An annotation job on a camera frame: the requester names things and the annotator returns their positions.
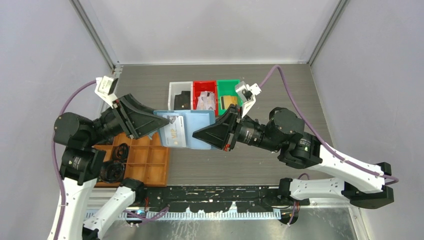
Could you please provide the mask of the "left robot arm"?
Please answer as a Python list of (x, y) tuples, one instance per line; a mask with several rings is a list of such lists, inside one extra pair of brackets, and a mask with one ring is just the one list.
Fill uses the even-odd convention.
[(58, 169), (60, 197), (50, 240), (100, 240), (115, 219), (146, 200), (142, 181), (125, 178), (115, 194), (90, 219), (85, 219), (89, 198), (100, 176), (106, 152), (96, 145), (121, 133), (139, 139), (166, 126), (168, 119), (138, 102), (131, 94), (113, 100), (100, 117), (91, 120), (72, 112), (58, 116), (53, 142), (65, 147)]

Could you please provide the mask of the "blue card holder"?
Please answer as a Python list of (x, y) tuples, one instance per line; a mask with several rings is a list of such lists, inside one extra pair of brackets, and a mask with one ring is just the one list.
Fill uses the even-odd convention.
[(156, 116), (169, 120), (169, 124), (150, 133), (153, 138), (158, 134), (160, 144), (168, 148), (187, 148), (192, 150), (211, 150), (209, 143), (193, 137), (193, 133), (215, 123), (212, 110), (155, 110)]

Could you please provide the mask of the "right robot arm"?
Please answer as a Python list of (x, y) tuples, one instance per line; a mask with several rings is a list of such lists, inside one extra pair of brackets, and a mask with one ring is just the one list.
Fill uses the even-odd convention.
[(394, 191), (385, 182), (392, 175), (387, 162), (364, 163), (341, 153), (305, 131), (305, 121), (287, 108), (276, 107), (266, 124), (231, 105), (215, 123), (193, 132), (193, 137), (229, 152), (236, 143), (278, 153), (278, 160), (298, 170), (314, 170), (328, 179), (282, 178), (277, 198), (283, 205), (310, 198), (348, 201), (363, 209), (378, 209), (394, 202)]

